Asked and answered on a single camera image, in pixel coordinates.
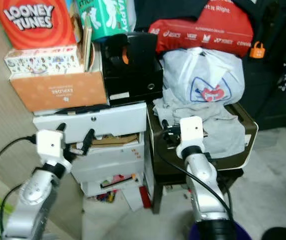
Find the white floor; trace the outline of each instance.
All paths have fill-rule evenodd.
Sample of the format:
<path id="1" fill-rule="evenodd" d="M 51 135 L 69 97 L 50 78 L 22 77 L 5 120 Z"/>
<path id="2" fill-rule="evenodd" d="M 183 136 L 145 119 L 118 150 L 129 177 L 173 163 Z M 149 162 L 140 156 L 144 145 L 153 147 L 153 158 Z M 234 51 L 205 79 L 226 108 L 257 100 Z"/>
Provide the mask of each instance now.
<path id="1" fill-rule="evenodd" d="M 270 227 L 286 227 L 286 128 L 258 133 L 243 177 L 231 187 L 234 218 L 259 240 Z M 83 240 L 185 240 L 193 223 L 186 190 L 163 197 L 161 213 L 132 212 L 121 192 L 114 203 L 84 201 Z"/>

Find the red bag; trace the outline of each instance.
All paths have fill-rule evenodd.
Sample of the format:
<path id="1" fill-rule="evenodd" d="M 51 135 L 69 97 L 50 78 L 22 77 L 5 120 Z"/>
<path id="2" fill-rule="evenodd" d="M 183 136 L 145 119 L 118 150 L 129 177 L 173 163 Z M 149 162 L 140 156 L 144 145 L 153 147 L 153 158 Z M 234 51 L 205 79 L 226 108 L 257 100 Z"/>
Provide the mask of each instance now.
<path id="1" fill-rule="evenodd" d="M 197 21 L 161 19 L 149 32 L 158 35 L 158 54 L 180 47 L 203 47 L 243 57 L 253 38 L 247 14 L 231 0 L 209 0 Z"/>

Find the drawer handle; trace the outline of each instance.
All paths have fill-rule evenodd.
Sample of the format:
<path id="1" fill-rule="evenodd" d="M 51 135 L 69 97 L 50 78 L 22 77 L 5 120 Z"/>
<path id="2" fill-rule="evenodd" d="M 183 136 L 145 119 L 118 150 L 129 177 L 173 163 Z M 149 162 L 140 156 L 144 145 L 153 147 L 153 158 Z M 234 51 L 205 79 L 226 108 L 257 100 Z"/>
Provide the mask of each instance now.
<path id="1" fill-rule="evenodd" d="M 153 84 L 153 83 L 150 83 L 149 85 L 147 85 L 147 88 L 148 88 L 149 90 L 153 90 L 154 87 L 155 87 L 155 84 Z"/>

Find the red object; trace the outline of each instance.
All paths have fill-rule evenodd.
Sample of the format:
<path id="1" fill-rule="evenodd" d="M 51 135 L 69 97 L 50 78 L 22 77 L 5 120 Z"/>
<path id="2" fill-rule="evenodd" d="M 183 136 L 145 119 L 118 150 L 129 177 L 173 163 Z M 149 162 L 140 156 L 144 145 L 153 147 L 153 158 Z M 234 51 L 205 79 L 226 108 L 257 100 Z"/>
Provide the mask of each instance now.
<path id="1" fill-rule="evenodd" d="M 158 35 L 157 53 L 203 47 L 243 57 L 253 38 L 247 14 L 231 0 L 209 0 L 197 21 L 161 19 L 150 26 L 149 32 Z"/>
<path id="2" fill-rule="evenodd" d="M 140 186 L 139 192 L 141 193 L 141 198 L 144 208 L 150 209 L 152 207 L 152 203 L 151 200 L 149 199 L 147 188 L 145 186 Z"/>
<path id="3" fill-rule="evenodd" d="M 64 0 L 0 0 L 0 21 L 16 49 L 76 43 Z"/>

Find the cardboard box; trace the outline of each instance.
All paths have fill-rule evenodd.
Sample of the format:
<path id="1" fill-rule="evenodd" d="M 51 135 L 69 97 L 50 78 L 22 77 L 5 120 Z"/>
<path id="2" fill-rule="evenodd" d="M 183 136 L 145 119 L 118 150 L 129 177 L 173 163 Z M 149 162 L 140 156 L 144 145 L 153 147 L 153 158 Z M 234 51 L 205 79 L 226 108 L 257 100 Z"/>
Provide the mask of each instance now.
<path id="1" fill-rule="evenodd" d="M 80 53 L 76 45 L 26 50 L 12 49 L 4 57 L 13 74 L 64 74 L 70 69 L 82 71 L 79 59 Z"/>
<path id="2" fill-rule="evenodd" d="M 92 40 L 129 31 L 126 0 L 76 0 L 83 29 L 90 16 Z"/>
<path id="3" fill-rule="evenodd" d="M 39 76 L 15 74 L 10 82 L 31 112 L 107 103 L 99 71 Z"/>
<path id="4" fill-rule="evenodd" d="M 76 43 L 64 0 L 0 0 L 0 21 L 16 49 Z"/>

